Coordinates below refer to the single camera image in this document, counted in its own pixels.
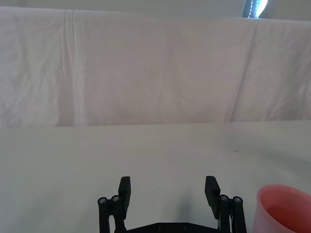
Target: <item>plastic cup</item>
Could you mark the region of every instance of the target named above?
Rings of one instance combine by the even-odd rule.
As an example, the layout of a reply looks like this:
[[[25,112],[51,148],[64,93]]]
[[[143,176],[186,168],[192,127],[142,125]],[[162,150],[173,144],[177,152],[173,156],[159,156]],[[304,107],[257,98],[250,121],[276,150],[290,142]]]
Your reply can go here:
[[[311,233],[311,196],[279,184],[262,187],[253,233]]]

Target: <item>white table surface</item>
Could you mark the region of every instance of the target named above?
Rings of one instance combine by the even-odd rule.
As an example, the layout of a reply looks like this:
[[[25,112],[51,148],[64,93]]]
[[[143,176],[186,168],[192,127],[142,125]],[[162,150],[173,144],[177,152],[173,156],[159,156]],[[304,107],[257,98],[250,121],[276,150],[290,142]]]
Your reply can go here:
[[[0,130],[0,232],[96,233],[97,199],[131,176],[128,229],[156,222],[216,227],[205,176],[244,199],[282,183],[311,193],[311,122]]]

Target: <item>metal bolt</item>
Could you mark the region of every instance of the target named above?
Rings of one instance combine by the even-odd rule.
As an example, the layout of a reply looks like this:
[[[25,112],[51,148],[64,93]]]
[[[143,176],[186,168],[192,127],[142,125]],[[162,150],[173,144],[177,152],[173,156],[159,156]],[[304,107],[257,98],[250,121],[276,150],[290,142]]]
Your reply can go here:
[[[186,230],[189,230],[189,225],[188,224],[184,224],[183,225],[183,229],[186,231]]]
[[[157,228],[159,230],[163,230],[164,229],[164,225],[162,223],[160,223],[160,224],[157,225]]]
[[[118,200],[120,200],[120,198],[119,197],[114,197],[112,200],[113,201],[118,201]]]
[[[242,200],[240,198],[234,198],[234,201],[237,202],[237,203],[241,203]]]
[[[100,204],[104,204],[106,202],[106,199],[105,198],[102,198],[98,201]]]
[[[224,201],[228,200],[228,198],[226,198],[225,196],[221,196],[220,199]]]

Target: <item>white backdrop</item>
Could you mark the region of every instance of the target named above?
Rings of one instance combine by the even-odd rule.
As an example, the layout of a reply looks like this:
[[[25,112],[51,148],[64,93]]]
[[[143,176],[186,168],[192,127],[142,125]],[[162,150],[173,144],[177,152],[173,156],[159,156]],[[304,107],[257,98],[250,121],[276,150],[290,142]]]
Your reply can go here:
[[[311,23],[0,8],[0,127],[311,119]]]

